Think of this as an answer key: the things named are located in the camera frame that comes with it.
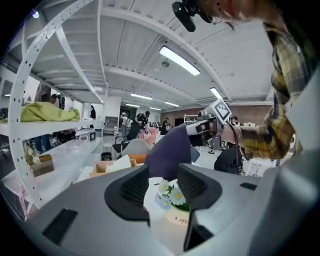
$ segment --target purple cloth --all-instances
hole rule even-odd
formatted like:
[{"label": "purple cloth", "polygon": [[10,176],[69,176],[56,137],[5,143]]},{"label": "purple cloth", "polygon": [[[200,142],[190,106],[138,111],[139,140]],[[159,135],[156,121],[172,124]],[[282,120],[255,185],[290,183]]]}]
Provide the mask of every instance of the purple cloth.
[{"label": "purple cloth", "polygon": [[170,130],[154,145],[146,156],[149,178],[162,177],[167,181],[177,179],[178,164],[191,164],[190,140],[183,123]]}]

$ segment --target yellow-green cloth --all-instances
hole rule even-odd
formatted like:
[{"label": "yellow-green cloth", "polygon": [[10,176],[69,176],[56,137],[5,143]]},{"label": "yellow-green cloth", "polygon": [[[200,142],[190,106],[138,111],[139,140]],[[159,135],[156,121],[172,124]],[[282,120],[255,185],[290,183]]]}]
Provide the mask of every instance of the yellow-green cloth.
[{"label": "yellow-green cloth", "polygon": [[34,102],[22,107],[21,122],[65,122],[79,121],[80,113],[73,108],[70,111],[65,111],[57,108],[50,102]]}]

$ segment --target black rubber pad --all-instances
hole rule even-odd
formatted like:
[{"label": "black rubber pad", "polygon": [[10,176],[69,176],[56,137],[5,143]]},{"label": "black rubber pad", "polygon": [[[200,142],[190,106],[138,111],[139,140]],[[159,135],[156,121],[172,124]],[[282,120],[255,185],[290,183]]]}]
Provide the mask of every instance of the black rubber pad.
[{"label": "black rubber pad", "polygon": [[75,210],[62,209],[42,234],[54,244],[59,245],[77,214]]}]

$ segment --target plaid shirt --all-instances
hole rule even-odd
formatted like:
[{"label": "plaid shirt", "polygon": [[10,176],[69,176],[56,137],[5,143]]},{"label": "plaid shirt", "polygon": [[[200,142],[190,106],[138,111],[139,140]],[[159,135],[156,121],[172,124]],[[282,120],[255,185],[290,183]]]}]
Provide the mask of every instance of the plaid shirt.
[{"label": "plaid shirt", "polygon": [[[241,151],[247,159],[275,160],[286,156],[295,133],[287,119],[285,105],[292,106],[298,99],[316,68],[318,58],[311,43],[298,26],[295,27],[294,34],[299,33],[299,45],[303,47],[302,49],[288,33],[267,24],[264,27],[273,46],[274,71],[271,84],[274,90],[274,103],[264,119],[263,126],[240,127],[243,138]],[[295,153],[301,151],[302,146],[297,140]]]}]

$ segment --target camera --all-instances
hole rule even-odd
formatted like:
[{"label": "camera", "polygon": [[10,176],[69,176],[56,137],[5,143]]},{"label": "camera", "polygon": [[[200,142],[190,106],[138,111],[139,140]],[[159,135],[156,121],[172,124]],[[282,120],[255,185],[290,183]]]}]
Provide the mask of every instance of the camera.
[{"label": "camera", "polygon": [[174,2],[172,4],[174,15],[189,32],[194,32],[196,30],[196,25],[192,19],[196,14],[198,14],[205,22],[212,22],[212,17],[208,17],[201,10],[198,2],[199,0],[183,0],[182,2]]}]

